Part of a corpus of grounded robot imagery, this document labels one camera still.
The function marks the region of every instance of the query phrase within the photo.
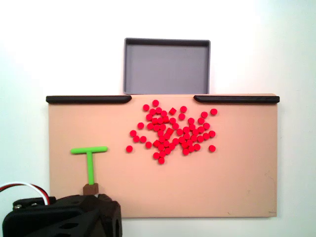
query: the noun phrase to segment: green t-shaped tool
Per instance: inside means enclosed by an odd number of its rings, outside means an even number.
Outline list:
[[[108,150],[108,147],[84,147],[84,148],[73,148],[70,150],[71,154],[84,154],[84,153],[87,154],[87,168],[88,168],[89,185],[94,184],[92,153],[106,152],[107,150]]]

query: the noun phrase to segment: gray box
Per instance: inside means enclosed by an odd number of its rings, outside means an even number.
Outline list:
[[[209,40],[125,39],[125,94],[208,94]]]

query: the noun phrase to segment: wooden board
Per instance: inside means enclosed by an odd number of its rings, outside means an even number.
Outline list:
[[[134,144],[133,129],[150,141],[157,133],[138,130],[146,122],[144,104],[158,99],[163,110],[180,107],[206,121],[216,136],[188,156],[176,149],[159,165],[156,148]],[[128,154],[127,145],[134,150]],[[208,151],[214,145],[216,151]],[[277,214],[277,105],[203,104],[193,95],[134,95],[125,104],[49,104],[50,194],[82,194],[87,183],[86,155],[72,148],[107,146],[94,153],[95,181],[121,205],[123,217],[270,217]]]

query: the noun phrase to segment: white background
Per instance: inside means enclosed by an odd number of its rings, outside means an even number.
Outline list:
[[[125,37],[211,40],[211,93],[280,103],[276,218],[129,219],[124,236],[316,236],[315,0],[0,1],[0,182],[49,190],[45,97],[122,94]],[[2,192],[0,222],[30,197]]]

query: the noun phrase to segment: black edge bar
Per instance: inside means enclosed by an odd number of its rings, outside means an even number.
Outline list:
[[[49,104],[125,104],[131,99],[130,95],[46,96]]]
[[[279,96],[243,96],[243,95],[195,95],[194,99],[200,103],[228,103],[228,104],[276,104]]]

